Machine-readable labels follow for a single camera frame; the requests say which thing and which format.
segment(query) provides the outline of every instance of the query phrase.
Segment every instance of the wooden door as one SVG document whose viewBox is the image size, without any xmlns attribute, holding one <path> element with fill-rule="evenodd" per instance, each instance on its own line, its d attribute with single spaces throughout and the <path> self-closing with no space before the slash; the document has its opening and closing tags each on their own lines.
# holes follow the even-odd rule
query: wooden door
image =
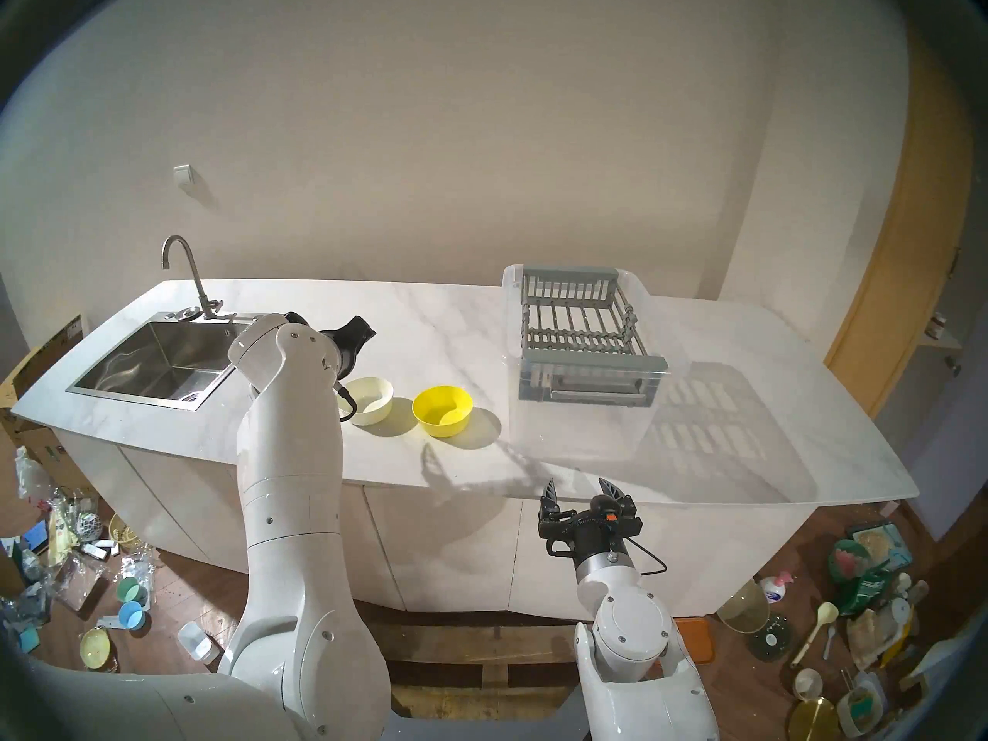
<svg viewBox="0 0 988 741">
<path fill-rule="evenodd" d="M 965 103 L 909 30 L 909 107 L 888 212 L 824 363 L 874 417 L 926 327 L 958 247 L 974 138 Z"/>
</svg>

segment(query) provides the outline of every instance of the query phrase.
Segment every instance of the kitchen sink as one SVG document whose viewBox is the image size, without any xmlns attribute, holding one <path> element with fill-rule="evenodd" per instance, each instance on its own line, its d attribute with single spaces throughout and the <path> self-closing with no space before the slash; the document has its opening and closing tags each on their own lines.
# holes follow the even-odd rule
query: kitchen sink
<svg viewBox="0 0 988 741">
<path fill-rule="evenodd" d="M 233 371 L 226 352 L 251 320 L 179 321 L 174 313 L 156 314 L 68 391 L 195 411 Z"/>
</svg>

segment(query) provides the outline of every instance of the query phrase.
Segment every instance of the faucet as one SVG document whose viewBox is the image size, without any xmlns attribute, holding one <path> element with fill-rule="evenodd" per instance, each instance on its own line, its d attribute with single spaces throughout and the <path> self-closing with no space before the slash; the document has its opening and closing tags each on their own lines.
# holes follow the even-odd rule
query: faucet
<svg viewBox="0 0 988 741">
<path fill-rule="evenodd" d="M 189 246 L 182 236 L 178 233 L 173 233 L 168 238 L 165 239 L 164 246 L 161 247 L 161 270 L 167 271 L 171 268 L 171 264 L 168 262 L 168 250 L 171 248 L 174 242 L 178 241 L 186 250 L 186 257 L 189 258 L 189 267 L 192 268 L 192 278 L 196 282 L 196 291 L 199 292 L 199 305 L 201 307 L 201 313 L 203 318 L 226 318 L 226 316 L 217 315 L 217 310 L 223 307 L 223 300 L 221 299 L 209 299 L 205 295 L 205 290 L 203 289 L 203 280 L 199 277 L 199 269 L 196 267 L 196 258 L 192 256 L 192 247 Z M 181 320 L 191 320 L 198 315 L 195 311 L 199 310 L 196 307 L 187 308 L 186 317 Z"/>
</svg>

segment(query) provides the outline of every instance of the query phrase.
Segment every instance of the spoon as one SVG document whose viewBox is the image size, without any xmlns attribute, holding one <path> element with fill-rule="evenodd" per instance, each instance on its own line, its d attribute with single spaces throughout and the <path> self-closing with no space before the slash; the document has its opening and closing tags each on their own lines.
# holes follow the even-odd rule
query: spoon
<svg viewBox="0 0 988 741">
<path fill-rule="evenodd" d="M 806 651 L 809 650 L 810 643 L 813 642 L 813 638 L 816 637 L 816 633 L 820 631 L 824 624 L 832 624 L 837 620 L 837 606 L 833 603 L 824 603 L 816 610 L 816 626 L 814 626 L 813 631 L 810 632 L 809 637 L 806 638 L 806 642 L 799 649 L 796 657 L 792 659 L 792 666 L 795 666 L 800 661 L 802 657 L 806 655 Z"/>
<path fill-rule="evenodd" d="M 834 639 L 834 635 L 837 634 L 837 628 L 834 625 L 827 627 L 827 644 L 823 646 L 823 660 L 826 661 L 830 656 L 830 643 Z"/>
</svg>

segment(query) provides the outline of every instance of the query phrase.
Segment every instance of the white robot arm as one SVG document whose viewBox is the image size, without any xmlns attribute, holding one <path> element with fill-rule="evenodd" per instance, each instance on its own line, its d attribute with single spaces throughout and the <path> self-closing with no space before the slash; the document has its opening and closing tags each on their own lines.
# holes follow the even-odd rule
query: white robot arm
<svg viewBox="0 0 988 741">
<path fill-rule="evenodd" d="M 300 321 L 262 316 L 230 348 L 256 394 L 237 432 L 250 587 L 219 671 L 275 697 L 301 731 L 365 741 L 382 734 L 391 686 L 347 581 L 333 390 L 362 343 Z"/>
<path fill-rule="evenodd" d="M 576 625 L 580 687 L 595 741 L 717 741 L 711 702 L 676 622 L 640 586 L 624 540 L 641 532 L 634 501 L 601 478 L 589 510 L 563 513 L 551 481 L 542 494 L 538 535 L 576 568 L 577 597 L 594 616 Z M 568 549 L 556 551 L 562 541 Z M 663 677 L 641 681 L 658 659 Z"/>
</svg>

